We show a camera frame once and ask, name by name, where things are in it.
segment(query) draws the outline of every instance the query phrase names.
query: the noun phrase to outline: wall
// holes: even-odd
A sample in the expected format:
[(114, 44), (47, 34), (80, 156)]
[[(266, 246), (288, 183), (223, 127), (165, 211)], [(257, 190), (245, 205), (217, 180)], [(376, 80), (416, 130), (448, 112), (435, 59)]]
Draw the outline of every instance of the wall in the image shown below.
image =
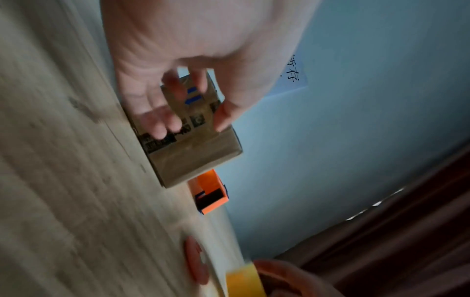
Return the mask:
[(218, 168), (244, 254), (274, 256), (470, 139), (468, 0), (325, 0), (299, 45), (309, 88), (235, 124)]

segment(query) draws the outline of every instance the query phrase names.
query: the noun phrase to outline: curtain fold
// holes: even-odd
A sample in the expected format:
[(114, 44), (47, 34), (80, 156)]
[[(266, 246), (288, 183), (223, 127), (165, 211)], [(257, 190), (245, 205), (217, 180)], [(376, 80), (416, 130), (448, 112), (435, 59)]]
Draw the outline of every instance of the curtain fold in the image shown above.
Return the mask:
[(278, 256), (345, 296), (470, 296), (470, 147)]

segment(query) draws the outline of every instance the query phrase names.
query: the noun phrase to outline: red round object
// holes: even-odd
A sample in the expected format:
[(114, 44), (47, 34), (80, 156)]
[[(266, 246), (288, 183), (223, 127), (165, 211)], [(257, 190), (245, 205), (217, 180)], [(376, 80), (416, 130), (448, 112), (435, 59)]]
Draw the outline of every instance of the red round object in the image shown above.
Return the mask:
[(209, 282), (209, 267), (201, 261), (201, 247), (192, 236), (185, 240), (186, 263), (195, 282), (206, 285)]

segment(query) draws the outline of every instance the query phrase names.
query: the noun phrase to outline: brown box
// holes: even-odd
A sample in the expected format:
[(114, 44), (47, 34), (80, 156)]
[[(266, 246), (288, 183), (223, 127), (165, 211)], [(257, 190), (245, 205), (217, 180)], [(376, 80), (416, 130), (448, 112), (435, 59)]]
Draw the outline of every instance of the brown box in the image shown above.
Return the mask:
[(196, 177), (243, 152), (232, 127), (221, 133), (213, 128), (213, 113), (220, 100), (211, 78), (208, 75), (207, 78), (205, 94), (196, 89), (189, 76), (180, 78), (188, 90), (185, 102), (176, 101), (173, 94), (162, 87), (171, 109), (183, 121), (179, 133), (168, 132), (164, 139), (156, 140), (137, 121), (132, 123), (142, 148), (166, 188)]

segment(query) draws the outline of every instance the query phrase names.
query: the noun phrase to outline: wood grain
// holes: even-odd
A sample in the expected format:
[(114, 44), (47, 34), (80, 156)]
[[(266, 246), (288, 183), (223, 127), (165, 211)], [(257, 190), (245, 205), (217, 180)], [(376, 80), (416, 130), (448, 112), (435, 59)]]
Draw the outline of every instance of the wood grain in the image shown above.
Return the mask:
[(79, 6), (0, 0), (0, 296), (216, 296), (182, 244), (221, 279), (242, 265), (225, 209), (160, 186), (89, 30), (97, 1)]

